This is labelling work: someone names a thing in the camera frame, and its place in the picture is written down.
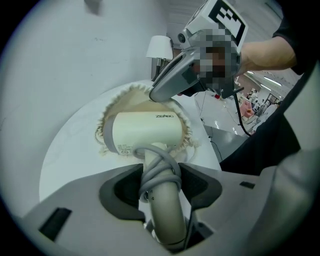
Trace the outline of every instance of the lamp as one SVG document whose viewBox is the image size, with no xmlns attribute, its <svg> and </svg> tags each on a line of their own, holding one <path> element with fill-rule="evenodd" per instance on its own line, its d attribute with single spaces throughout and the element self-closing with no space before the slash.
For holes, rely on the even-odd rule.
<svg viewBox="0 0 320 256">
<path fill-rule="evenodd" d="M 161 60 L 171 61 L 174 58 L 171 39 L 164 35 L 155 35 L 151 37 L 146 57 L 158 60 L 155 75 L 152 79 L 154 82 L 160 73 Z"/>
</svg>

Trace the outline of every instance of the person's arm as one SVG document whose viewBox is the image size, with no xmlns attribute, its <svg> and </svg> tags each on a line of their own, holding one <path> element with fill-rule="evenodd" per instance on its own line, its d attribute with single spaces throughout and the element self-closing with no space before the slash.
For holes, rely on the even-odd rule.
<svg viewBox="0 0 320 256">
<path fill-rule="evenodd" d="M 282 37 L 268 41 L 245 43 L 241 50 L 238 75 L 247 71 L 285 70 L 297 64 L 295 52 Z"/>
</svg>

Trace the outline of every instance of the coiled cord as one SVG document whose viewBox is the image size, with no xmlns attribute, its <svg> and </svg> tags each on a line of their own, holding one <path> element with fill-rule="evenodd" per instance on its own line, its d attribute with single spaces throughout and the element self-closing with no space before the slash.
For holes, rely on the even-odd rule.
<svg viewBox="0 0 320 256">
<path fill-rule="evenodd" d="M 178 191 L 181 190 L 181 170 L 176 160 L 169 154 L 172 149 L 172 147 L 168 147 L 166 150 L 163 150 L 157 146 L 147 143 L 138 143 L 132 147 L 132 155 L 139 159 L 145 158 L 145 155 L 139 152 L 140 150 L 150 150 L 158 154 L 158 156 L 148 165 L 141 176 L 139 198 L 142 202 L 147 203 L 148 191 L 162 183 L 174 182 L 177 185 Z M 166 163 L 158 165 L 162 160 L 164 160 Z M 155 177 L 167 169 L 172 169 L 173 174 Z"/>
</svg>

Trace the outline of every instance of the beige cloth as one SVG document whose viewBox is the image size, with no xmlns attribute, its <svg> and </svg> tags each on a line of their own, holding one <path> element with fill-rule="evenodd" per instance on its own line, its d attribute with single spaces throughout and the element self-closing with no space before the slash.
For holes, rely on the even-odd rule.
<svg viewBox="0 0 320 256">
<path fill-rule="evenodd" d="M 105 122 L 110 116 L 120 112 L 173 111 L 181 121 L 183 136 L 180 145 L 176 147 L 176 150 L 171 152 L 171 155 L 174 156 L 178 154 L 188 146 L 194 147 L 195 149 L 199 146 L 198 141 L 192 138 L 193 133 L 190 127 L 190 120 L 178 106 L 178 103 L 173 99 L 161 103 L 151 101 L 149 99 L 151 89 L 151 86 L 142 83 L 131 83 L 115 95 L 105 107 L 102 118 L 98 121 L 98 126 L 95 131 L 95 140 L 102 146 L 100 150 L 102 155 L 109 151 L 104 143 L 103 128 Z"/>
</svg>

